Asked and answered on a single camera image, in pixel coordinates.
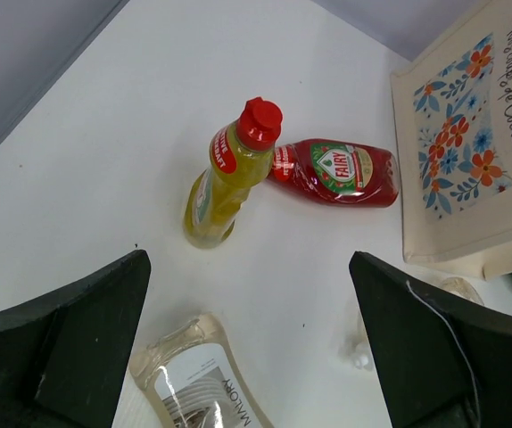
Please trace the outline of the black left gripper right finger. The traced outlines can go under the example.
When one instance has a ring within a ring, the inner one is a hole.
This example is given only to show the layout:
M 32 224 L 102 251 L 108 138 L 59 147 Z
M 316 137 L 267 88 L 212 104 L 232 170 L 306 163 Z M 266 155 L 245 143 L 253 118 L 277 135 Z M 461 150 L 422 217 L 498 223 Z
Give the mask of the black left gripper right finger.
M 363 251 L 349 264 L 394 427 L 512 427 L 512 316 Z

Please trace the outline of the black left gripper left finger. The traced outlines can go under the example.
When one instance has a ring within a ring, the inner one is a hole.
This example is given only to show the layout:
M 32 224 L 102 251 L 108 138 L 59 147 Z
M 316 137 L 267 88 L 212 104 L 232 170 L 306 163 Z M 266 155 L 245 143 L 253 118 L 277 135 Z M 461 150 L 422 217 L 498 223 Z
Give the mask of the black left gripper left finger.
M 151 274 L 134 250 L 0 311 L 0 427 L 110 427 Z

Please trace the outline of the clear Malory soap bottle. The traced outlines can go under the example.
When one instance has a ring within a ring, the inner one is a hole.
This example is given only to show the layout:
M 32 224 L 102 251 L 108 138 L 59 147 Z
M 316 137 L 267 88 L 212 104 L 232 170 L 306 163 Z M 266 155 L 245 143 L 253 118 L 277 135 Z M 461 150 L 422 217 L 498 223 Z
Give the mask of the clear Malory soap bottle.
M 163 427 L 270 427 L 210 313 L 134 353 L 128 371 Z

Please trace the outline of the red Fairy dish soap bottle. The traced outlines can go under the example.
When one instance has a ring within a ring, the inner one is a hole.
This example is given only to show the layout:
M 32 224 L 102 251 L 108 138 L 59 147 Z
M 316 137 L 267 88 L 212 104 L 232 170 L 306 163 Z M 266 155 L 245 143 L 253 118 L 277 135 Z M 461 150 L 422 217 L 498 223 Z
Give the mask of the red Fairy dish soap bottle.
M 386 208 L 401 188 L 390 151 L 323 138 L 278 146 L 268 181 L 316 203 L 341 207 Z

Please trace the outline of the floral canvas tote bag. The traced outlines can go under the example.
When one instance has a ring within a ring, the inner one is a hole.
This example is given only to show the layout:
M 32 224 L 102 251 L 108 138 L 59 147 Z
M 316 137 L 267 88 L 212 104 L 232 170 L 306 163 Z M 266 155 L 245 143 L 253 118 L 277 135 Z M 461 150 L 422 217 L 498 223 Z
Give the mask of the floral canvas tote bag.
M 512 273 L 512 1 L 482 1 L 391 76 L 409 264 Z

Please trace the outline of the yellow bottle red cap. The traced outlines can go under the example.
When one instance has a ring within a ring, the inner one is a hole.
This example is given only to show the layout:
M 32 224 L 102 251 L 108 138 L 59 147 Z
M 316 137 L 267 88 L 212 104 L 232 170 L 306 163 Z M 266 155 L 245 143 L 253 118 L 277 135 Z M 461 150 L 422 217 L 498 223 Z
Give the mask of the yellow bottle red cap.
M 195 180 L 183 218 L 193 246 L 215 248 L 230 236 L 251 190 L 271 170 L 282 121 L 279 107 L 256 97 L 212 138 L 211 164 Z

